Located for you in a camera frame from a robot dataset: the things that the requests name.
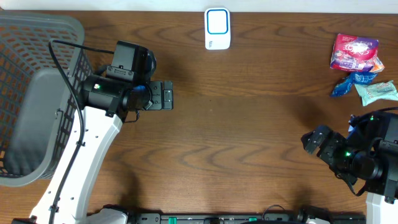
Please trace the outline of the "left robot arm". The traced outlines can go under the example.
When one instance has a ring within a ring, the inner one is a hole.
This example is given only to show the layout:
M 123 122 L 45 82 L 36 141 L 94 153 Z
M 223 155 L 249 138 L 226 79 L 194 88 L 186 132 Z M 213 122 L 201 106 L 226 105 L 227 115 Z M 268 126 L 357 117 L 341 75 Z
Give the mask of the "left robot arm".
M 121 81 L 89 76 L 81 86 L 70 137 L 52 180 L 29 217 L 16 223 L 127 223 L 130 214 L 107 206 L 88 215 L 88 202 L 104 157 L 128 112 L 171 110 L 171 81 Z

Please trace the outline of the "blue snack packet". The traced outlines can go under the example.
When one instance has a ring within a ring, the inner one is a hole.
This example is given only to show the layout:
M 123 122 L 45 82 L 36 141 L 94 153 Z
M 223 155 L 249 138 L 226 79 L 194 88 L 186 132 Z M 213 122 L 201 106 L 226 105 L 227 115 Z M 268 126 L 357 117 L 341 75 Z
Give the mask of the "blue snack packet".
M 343 81 L 337 84 L 331 97 L 340 97 L 351 91 L 353 85 L 368 85 L 377 77 L 377 73 L 372 72 L 351 72 Z

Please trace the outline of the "orange small carton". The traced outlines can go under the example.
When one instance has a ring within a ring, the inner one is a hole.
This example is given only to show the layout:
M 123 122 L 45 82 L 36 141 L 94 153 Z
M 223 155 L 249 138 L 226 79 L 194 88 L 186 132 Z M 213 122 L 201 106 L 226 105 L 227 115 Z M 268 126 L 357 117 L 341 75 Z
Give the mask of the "orange small carton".
M 381 62 L 381 60 L 377 57 L 374 60 L 374 66 L 373 68 L 370 70 L 371 73 L 380 73 L 385 69 L 384 64 Z

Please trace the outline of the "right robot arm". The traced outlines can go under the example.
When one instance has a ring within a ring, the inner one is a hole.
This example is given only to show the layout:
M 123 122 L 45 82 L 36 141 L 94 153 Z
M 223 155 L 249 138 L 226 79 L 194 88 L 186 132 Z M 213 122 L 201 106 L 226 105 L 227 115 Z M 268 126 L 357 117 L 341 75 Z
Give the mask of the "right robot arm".
M 301 138 L 304 150 L 316 154 L 350 190 L 366 194 L 367 223 L 397 223 L 397 108 L 351 116 L 347 137 L 325 125 Z

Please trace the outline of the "green tissue pack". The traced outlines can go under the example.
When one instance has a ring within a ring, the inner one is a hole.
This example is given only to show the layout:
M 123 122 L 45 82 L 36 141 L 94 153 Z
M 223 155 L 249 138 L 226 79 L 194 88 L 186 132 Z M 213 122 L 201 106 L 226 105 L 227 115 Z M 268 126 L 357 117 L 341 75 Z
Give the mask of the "green tissue pack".
M 393 80 L 372 85 L 355 84 L 355 88 L 363 106 L 367 106 L 377 100 L 397 101 L 397 89 Z

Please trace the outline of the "red purple Carefree pad pack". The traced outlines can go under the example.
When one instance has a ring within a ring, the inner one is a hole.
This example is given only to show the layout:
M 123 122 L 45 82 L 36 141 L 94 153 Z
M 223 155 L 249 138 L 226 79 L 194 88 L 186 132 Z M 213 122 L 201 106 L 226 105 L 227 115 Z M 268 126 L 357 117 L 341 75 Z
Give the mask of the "red purple Carefree pad pack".
M 347 72 L 370 72 L 377 59 L 379 41 L 338 34 L 333 45 L 330 68 Z

